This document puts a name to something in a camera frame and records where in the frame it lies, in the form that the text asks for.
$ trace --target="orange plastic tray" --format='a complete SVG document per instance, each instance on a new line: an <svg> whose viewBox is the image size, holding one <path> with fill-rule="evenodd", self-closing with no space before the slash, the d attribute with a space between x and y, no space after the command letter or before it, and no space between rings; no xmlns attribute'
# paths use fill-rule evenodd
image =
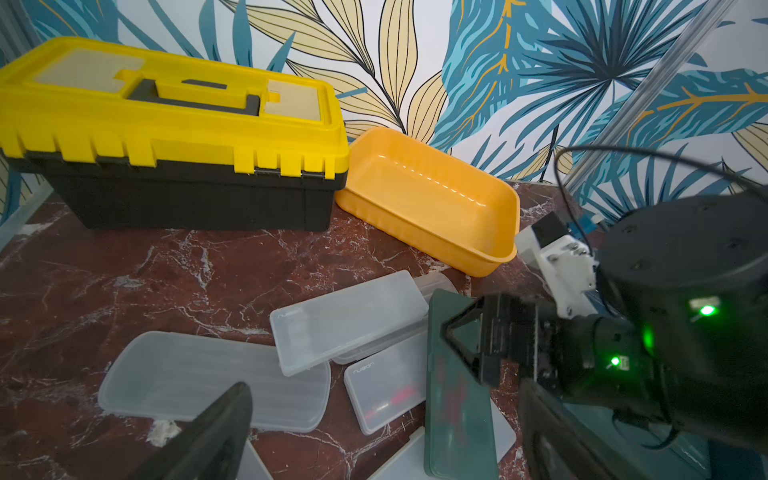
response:
<svg viewBox="0 0 768 480"><path fill-rule="evenodd" d="M352 144L336 203L470 276L489 275L517 253L520 199L512 187L388 128Z"/></svg>

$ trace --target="black cable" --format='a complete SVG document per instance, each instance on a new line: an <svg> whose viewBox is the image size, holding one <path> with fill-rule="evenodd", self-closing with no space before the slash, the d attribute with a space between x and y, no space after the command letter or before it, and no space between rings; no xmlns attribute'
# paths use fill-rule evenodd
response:
<svg viewBox="0 0 768 480"><path fill-rule="evenodd" d="M544 175L547 173L549 161L552 159L552 152L555 151L555 147L558 145L558 130L560 130L560 124L555 125L554 130L552 131L552 140L549 142L549 151L547 151L547 161L544 163L544 167L541 169L541 176L538 178L539 183L544 181Z"/></svg>
<svg viewBox="0 0 768 480"><path fill-rule="evenodd" d="M761 189L756 187L754 184L750 183L747 180L744 180L742 177L739 177L738 175L734 175L732 173L729 173L723 170L717 170L715 167L710 167L707 164L703 164L696 160L691 160L690 158L687 158L687 157L682 157L680 155L675 155L675 154L668 154L666 152L653 150L651 148L620 147L617 145L583 145L583 146L577 146L577 147L566 147L560 151L555 152L554 164L557 165L560 160L560 157L562 157L566 153L577 152L577 151L619 152L623 154L643 155L644 157L663 158L666 161L670 161L676 164L688 165L689 167L698 168L706 171L707 173L717 175L726 180L730 180L732 183L741 185L750 193L756 195L758 198L760 198L762 201L768 204L768 194L765 194ZM590 256L594 256L592 245L589 244L589 240L587 239L587 235L584 233L584 229L582 229L581 225L576 221L576 216L574 215L573 210L571 210L571 206L568 204L568 199L565 196L565 188L563 187L563 180L560 178L560 172L557 168L554 169L554 178L558 182L560 195L563 197L563 201L565 202L565 209L568 211L568 215L571 217L571 220L576 225L578 232L584 238L584 243L587 245L587 248L589 249Z"/></svg>
<svg viewBox="0 0 768 480"><path fill-rule="evenodd" d="M654 450L654 451L664 450L666 447L672 445L672 442L675 441L675 439L679 434L680 434L680 430L672 427L672 429L670 430L670 434L667 435L667 438L662 443L658 445L644 445L641 443L640 446L648 450Z"/></svg>

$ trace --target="black toolbox base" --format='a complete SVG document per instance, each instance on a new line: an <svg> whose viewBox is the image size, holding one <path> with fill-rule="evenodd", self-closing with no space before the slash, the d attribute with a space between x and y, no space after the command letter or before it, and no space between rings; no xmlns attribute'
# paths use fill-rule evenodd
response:
<svg viewBox="0 0 768 480"><path fill-rule="evenodd" d="M158 161L156 168L126 162L73 164L56 155L9 158L20 171L42 174L87 227L95 230L328 229L333 195L346 183L272 172L236 174L231 165Z"/></svg>

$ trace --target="green led light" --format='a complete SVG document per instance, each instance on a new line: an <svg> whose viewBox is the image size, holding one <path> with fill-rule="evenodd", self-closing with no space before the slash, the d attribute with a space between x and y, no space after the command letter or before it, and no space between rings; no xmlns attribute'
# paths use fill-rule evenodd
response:
<svg viewBox="0 0 768 480"><path fill-rule="evenodd" d="M645 344L646 351L653 354L656 339L654 338L654 330L648 323L643 326L643 343Z"/></svg>
<svg viewBox="0 0 768 480"><path fill-rule="evenodd" d="M714 315L715 313L717 313L717 308L715 308L712 305L705 305L699 309L699 313L701 313L704 316Z"/></svg>

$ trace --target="plastic container lid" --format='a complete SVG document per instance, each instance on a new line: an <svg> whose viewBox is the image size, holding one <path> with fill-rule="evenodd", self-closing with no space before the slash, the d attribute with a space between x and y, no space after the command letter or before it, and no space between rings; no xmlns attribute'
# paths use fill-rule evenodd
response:
<svg viewBox="0 0 768 480"><path fill-rule="evenodd" d="M118 415L190 421L239 381L253 398L251 427L311 432L326 411L331 371L325 363L287 378L273 346L147 332L114 361L98 404Z"/></svg>
<svg viewBox="0 0 768 480"><path fill-rule="evenodd" d="M274 310L272 333L286 376L420 321L427 302L405 270Z"/></svg>
<svg viewBox="0 0 768 480"><path fill-rule="evenodd" d="M408 412L427 398L427 332L350 366L344 385L366 435Z"/></svg>
<svg viewBox="0 0 768 480"><path fill-rule="evenodd" d="M449 292L456 292L456 287L453 286L451 280L447 276L440 272L427 273L426 275L417 276L413 279L416 286L419 288L419 292L424 296L424 300L428 303L432 298L432 293L438 288L448 290ZM333 362L339 365L346 365L347 363L357 362L374 353L381 352L385 348L402 342L403 340L416 335L420 332L427 331L427 317L424 316L420 322L409 325L404 329L400 329L396 332L392 332L389 335L385 335L378 340L374 340L371 343L360 346L356 349L352 349L341 355L333 357Z"/></svg>
<svg viewBox="0 0 768 480"><path fill-rule="evenodd" d="M444 290L436 290L429 302L424 469L452 480L498 480L488 389L440 338L442 324L472 302ZM479 338L474 327L470 323L456 330L465 345Z"/></svg>
<svg viewBox="0 0 768 480"><path fill-rule="evenodd" d="M237 469L237 480L272 480L270 471L264 466L250 440L246 440L243 456L240 457L240 467Z"/></svg>
<svg viewBox="0 0 768 480"><path fill-rule="evenodd" d="M496 462L500 462L517 441L517 436L498 407L493 402L491 405L493 433L496 440ZM431 480L432 478L424 472L424 427L421 427L413 432L408 443L379 467L368 480Z"/></svg>

